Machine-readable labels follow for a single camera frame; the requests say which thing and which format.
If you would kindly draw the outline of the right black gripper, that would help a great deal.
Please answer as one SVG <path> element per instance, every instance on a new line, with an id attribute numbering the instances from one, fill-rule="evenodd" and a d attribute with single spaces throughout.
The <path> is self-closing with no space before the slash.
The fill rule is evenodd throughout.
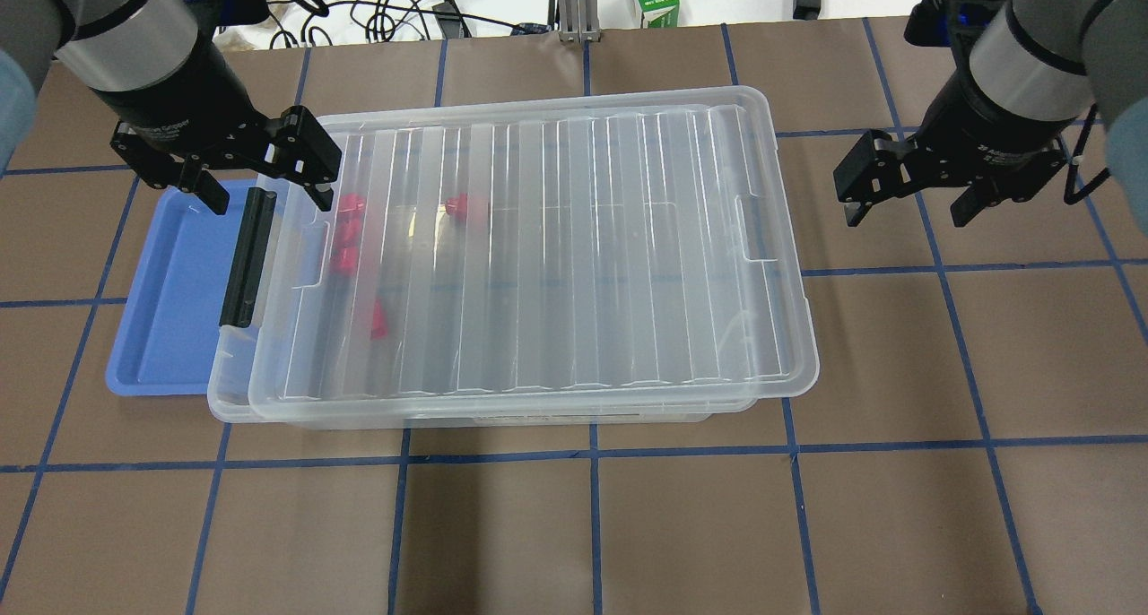
<path id="1" fill-rule="evenodd" d="M 1057 137 L 1072 117 L 1032 120 L 996 106 L 956 68 L 909 140 L 866 130 L 833 169 L 838 202 L 850 228 L 872 207 L 906 198 L 921 187 L 965 186 L 951 205 L 952 224 L 964 228 L 1000 203 L 1025 203 L 1065 168 Z"/>

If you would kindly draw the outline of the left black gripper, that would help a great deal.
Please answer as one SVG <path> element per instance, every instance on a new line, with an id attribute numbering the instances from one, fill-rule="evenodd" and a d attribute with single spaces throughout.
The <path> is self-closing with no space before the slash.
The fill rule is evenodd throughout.
<path id="1" fill-rule="evenodd" d="M 172 75 L 138 91 L 95 91 L 96 98 L 135 132 L 113 140 L 113 150 L 154 189 L 174 187 L 214 215 L 225 215 L 228 190 L 210 171 L 174 157 L 197 156 L 215 169 L 240 158 L 263 159 L 261 173 L 303 187 L 326 213 L 334 202 L 342 150 L 305 106 L 279 117 L 257 111 L 242 83 L 211 40 L 197 38 Z"/>

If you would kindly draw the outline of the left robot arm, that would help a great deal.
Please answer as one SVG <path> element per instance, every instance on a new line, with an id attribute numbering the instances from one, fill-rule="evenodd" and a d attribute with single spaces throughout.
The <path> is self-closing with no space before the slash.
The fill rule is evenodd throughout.
<path id="1" fill-rule="evenodd" d="M 116 112 L 111 148 L 156 189 L 196 195 L 223 215 L 214 177 L 249 169 L 302 186 L 323 212 L 342 153 L 303 106 L 253 104 L 184 0 L 3 0 L 3 166 L 33 129 L 53 61 Z"/>

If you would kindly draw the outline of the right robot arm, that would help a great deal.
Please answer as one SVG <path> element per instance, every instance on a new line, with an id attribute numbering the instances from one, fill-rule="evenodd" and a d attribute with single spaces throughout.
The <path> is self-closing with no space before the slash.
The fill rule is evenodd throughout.
<path id="1" fill-rule="evenodd" d="M 1145 229 L 1145 0 L 923 0 L 906 42 L 947 48 L 951 79 L 917 132 L 858 138 L 835 169 L 850 227 L 889 198 L 957 187 L 952 223 L 1030 201 L 1066 158 L 1058 134 L 1092 112 L 1106 125 L 1107 168 Z"/>

